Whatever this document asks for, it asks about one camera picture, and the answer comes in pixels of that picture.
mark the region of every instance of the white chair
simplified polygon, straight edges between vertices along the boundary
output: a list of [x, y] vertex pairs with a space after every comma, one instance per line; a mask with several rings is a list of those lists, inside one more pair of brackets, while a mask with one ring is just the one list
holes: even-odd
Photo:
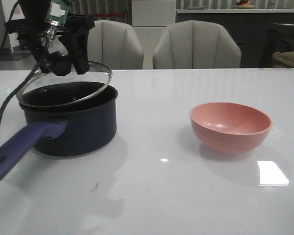
[[99, 20], [89, 31], [88, 59], [113, 70], [138, 70], [143, 67], [144, 53], [132, 26]]
[[223, 26], [185, 21], [163, 30], [152, 59], [154, 69], [239, 68], [241, 50]]

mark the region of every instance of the saucepan handle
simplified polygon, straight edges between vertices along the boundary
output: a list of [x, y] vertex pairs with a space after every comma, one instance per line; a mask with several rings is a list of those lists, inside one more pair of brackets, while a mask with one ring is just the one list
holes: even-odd
[[0, 180], [41, 138], [57, 138], [66, 128], [64, 123], [40, 121], [29, 124], [18, 131], [0, 147]]

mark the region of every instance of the pink bowl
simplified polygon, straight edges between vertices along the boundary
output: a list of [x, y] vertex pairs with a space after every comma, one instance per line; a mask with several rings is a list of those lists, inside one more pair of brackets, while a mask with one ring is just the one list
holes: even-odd
[[272, 126], [268, 115], [235, 103], [201, 104], [191, 110], [190, 116], [198, 139], [222, 153], [239, 154], [256, 148]]

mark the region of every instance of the white table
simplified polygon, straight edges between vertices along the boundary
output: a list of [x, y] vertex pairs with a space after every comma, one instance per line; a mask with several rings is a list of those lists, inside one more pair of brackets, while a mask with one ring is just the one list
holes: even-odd
[[[0, 71], [0, 104], [27, 71]], [[76, 158], [30, 150], [0, 182], [0, 235], [294, 235], [294, 70], [116, 70], [115, 138]], [[264, 143], [218, 154], [189, 111], [212, 101], [273, 119]], [[25, 125], [16, 99], [0, 143]]]

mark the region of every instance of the black cable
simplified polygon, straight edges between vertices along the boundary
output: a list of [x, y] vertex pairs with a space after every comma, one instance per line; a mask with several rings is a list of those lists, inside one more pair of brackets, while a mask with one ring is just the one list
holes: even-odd
[[38, 67], [40, 66], [41, 62], [44, 60], [44, 58], [47, 56], [48, 54], [48, 43], [46, 45], [46, 51], [44, 53], [44, 55], [41, 57], [41, 59], [39, 60], [39, 62], [37, 62], [37, 64], [35, 65], [35, 67], [32, 69], [32, 71], [29, 73], [29, 75], [25, 78], [25, 80], [17, 86], [17, 88], [14, 89], [14, 91], [12, 91], [7, 98], [4, 100], [4, 102], [2, 103], [1, 107], [0, 107], [0, 124], [1, 124], [1, 120], [2, 120], [2, 115], [3, 112], [7, 106], [7, 104], [9, 103], [9, 101], [13, 98], [14, 95], [16, 95], [16, 93], [23, 87], [25, 86], [25, 84], [31, 79], [31, 77], [33, 76], [33, 74], [36, 72], [36, 70], [38, 69]]
[[[19, 3], [16, 2], [16, 3], [13, 5], [13, 7], [12, 7], [12, 11], [11, 11], [10, 16], [9, 16], [9, 20], [8, 20], [8, 22], [7, 22], [8, 24], [11, 22], [12, 17], [13, 17], [13, 14], [14, 14], [14, 11], [15, 11], [15, 8], [17, 7], [18, 4], [19, 4]], [[2, 40], [2, 44], [1, 44], [1, 47], [0, 47], [0, 56], [1, 56], [1, 54], [2, 54], [2, 51], [3, 51], [3, 48], [4, 48], [4, 44], [5, 44], [5, 42], [6, 42], [6, 38], [7, 38], [7, 36], [8, 36], [8, 26], [5, 28], [5, 32], [4, 32], [4, 36], [3, 36], [3, 40]]]

